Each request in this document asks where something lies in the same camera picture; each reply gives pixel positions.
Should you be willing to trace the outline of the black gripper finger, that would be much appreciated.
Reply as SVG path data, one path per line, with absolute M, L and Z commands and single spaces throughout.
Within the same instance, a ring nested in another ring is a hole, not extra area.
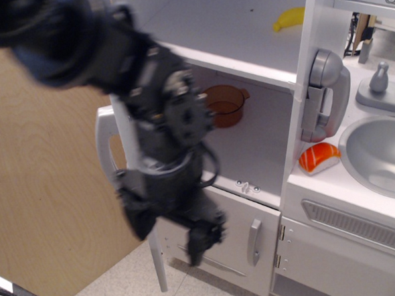
M 222 241 L 223 229 L 221 224 L 197 222 L 188 232 L 187 252 L 191 266 L 201 265 L 204 253 L 217 242 Z
M 122 203 L 131 230 L 138 239 L 146 239 L 156 224 L 156 215 L 150 210 L 150 203 L 132 196 L 123 196 Z

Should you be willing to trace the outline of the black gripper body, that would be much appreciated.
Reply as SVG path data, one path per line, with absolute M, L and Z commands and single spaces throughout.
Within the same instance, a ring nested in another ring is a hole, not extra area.
M 150 211 L 159 217 L 185 226 L 189 230 L 197 222 L 222 225 L 224 236 L 225 213 L 211 199 L 204 189 L 212 185 L 219 174 L 217 159 L 211 179 L 202 180 L 201 160 L 192 161 L 177 169 L 154 171 L 152 174 L 140 170 L 118 169 L 115 173 L 116 191 L 122 202 L 123 196 L 142 198 L 150 203 Z

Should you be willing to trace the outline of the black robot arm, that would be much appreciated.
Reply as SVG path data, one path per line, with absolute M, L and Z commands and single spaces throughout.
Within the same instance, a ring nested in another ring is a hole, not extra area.
M 226 216 L 204 192 L 204 157 L 218 164 L 203 141 L 214 114 L 184 60 L 140 32 L 128 6 L 105 0 L 0 0 L 0 48 L 46 86 L 116 96 L 134 122 L 138 164 L 106 176 L 133 232 L 146 238 L 159 217 L 185 226 L 189 263 L 200 265 Z

